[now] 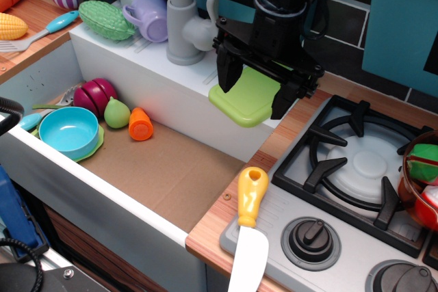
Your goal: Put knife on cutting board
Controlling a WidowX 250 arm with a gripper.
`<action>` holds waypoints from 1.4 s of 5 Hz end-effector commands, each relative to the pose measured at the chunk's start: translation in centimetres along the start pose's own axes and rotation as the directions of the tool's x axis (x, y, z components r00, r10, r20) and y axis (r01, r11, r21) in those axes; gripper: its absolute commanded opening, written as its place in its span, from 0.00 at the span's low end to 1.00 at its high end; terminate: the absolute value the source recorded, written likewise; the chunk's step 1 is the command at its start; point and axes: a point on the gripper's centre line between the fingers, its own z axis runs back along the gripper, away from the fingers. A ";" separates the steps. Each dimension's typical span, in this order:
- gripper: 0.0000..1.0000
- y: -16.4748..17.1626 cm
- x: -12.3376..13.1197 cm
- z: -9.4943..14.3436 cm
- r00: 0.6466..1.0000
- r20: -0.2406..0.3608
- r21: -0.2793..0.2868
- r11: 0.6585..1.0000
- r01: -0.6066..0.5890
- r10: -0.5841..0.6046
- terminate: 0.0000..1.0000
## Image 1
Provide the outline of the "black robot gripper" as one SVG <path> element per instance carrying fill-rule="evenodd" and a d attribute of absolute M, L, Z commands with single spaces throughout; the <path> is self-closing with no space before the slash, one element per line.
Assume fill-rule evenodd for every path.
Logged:
<path fill-rule="evenodd" d="M 249 45 L 253 24 L 222 17 L 216 27 L 218 83 L 224 93 L 237 83 L 246 65 L 281 84 L 273 98 L 272 120 L 280 120 L 297 98 L 313 96 L 324 69 L 299 41 L 286 45 L 275 58 Z"/>

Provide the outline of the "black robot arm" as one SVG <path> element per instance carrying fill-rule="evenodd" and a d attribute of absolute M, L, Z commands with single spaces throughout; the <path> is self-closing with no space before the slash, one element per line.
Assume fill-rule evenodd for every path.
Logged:
<path fill-rule="evenodd" d="M 279 82 L 271 105 L 271 118 L 282 118 L 301 98 L 310 97 L 324 69 L 303 49 L 303 40 L 318 40 L 326 30 L 312 34 L 305 27 L 311 7 L 320 6 L 325 21 L 329 10 L 325 0 L 253 0 L 251 23 L 228 18 L 216 21 L 214 38 L 218 82 L 228 92 L 249 66 Z"/>

